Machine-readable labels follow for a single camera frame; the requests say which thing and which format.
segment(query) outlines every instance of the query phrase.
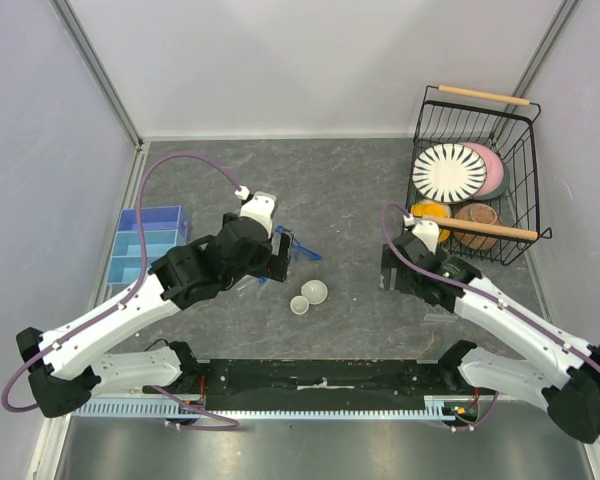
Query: brown bowl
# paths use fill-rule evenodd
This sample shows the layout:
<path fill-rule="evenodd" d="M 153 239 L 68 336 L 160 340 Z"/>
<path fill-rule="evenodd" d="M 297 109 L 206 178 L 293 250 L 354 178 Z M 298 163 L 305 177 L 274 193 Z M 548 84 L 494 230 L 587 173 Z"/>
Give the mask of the brown bowl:
<path fill-rule="evenodd" d="M 500 225 L 498 213 L 484 203 L 470 203 L 469 205 L 465 205 L 456 213 L 454 218 L 468 222 Z M 491 250 L 498 241 L 497 238 L 478 236 L 475 233 L 453 232 L 453 236 L 461 244 L 472 250 Z"/>

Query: small white cup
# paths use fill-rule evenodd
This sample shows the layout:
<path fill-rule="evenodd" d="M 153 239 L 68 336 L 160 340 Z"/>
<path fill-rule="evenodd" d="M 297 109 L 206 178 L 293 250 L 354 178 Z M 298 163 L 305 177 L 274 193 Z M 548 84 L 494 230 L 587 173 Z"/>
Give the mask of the small white cup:
<path fill-rule="evenodd" d="M 326 300 L 329 289 L 320 280 L 309 280 L 302 286 L 300 293 L 311 305 L 320 305 Z"/>
<path fill-rule="evenodd" d="M 302 295 L 298 295 L 291 299 L 289 306 L 291 307 L 291 311 L 296 315 L 304 315 L 309 310 L 309 300 Z"/>

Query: yellow bowl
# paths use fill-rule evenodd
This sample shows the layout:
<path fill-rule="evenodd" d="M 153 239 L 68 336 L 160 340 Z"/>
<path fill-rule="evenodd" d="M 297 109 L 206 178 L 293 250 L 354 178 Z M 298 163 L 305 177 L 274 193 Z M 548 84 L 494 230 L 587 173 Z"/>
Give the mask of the yellow bowl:
<path fill-rule="evenodd" d="M 439 203 L 435 203 L 431 200 L 423 200 L 422 202 L 418 202 L 415 205 L 411 206 L 411 213 L 413 213 L 416 217 L 422 217 L 423 215 L 433 215 L 435 217 L 445 217 L 449 218 L 449 214 L 447 213 L 446 205 L 440 205 Z M 451 236 L 451 232 L 449 230 L 440 230 L 440 235 L 438 236 L 438 243 L 444 243 Z"/>

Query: blue object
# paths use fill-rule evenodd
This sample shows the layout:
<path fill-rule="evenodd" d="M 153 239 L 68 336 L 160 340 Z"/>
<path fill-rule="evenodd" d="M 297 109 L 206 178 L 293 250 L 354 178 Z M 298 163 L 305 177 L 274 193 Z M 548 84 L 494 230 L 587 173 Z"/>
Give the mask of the blue object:
<path fill-rule="evenodd" d="M 189 217 L 181 205 L 142 209 L 142 226 L 145 232 L 153 230 L 177 230 L 188 228 Z M 118 232 L 137 232 L 136 210 L 122 210 L 118 221 Z"/>
<path fill-rule="evenodd" d="M 142 226 L 147 243 L 149 265 L 169 249 L 185 245 L 189 233 L 189 219 L 182 206 L 142 209 Z M 120 212 L 118 229 L 113 241 L 108 285 L 129 285 L 140 276 L 142 255 L 135 209 Z"/>
<path fill-rule="evenodd" d="M 275 232 L 278 233 L 278 234 L 282 234 L 282 232 L 284 230 L 287 230 L 287 229 L 284 228 L 282 225 L 278 225 L 276 227 Z M 309 250 L 306 247 L 303 247 L 302 245 L 300 245 L 300 242 L 298 242 L 298 240 L 295 237 L 293 239 L 293 242 L 291 243 L 291 248 L 293 248 L 294 250 L 296 250 L 298 253 L 301 253 L 302 255 L 305 255 L 312 262 L 316 262 L 318 260 L 322 260 L 322 255 L 320 255 L 319 253 L 313 252 L 313 251 Z"/>

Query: pink plate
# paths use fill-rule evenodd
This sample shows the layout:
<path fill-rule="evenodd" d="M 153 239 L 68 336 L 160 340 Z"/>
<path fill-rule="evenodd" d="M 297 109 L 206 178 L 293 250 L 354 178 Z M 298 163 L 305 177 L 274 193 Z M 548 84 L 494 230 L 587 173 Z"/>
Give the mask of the pink plate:
<path fill-rule="evenodd" d="M 479 143 L 462 143 L 462 145 L 469 147 L 480 155 L 482 160 L 484 160 L 484 164 L 487 166 L 487 179 L 475 196 L 480 197 L 482 195 L 490 194 L 502 183 L 502 178 L 504 177 L 502 160 L 500 160 L 500 157 L 498 157 L 496 152 Z"/>

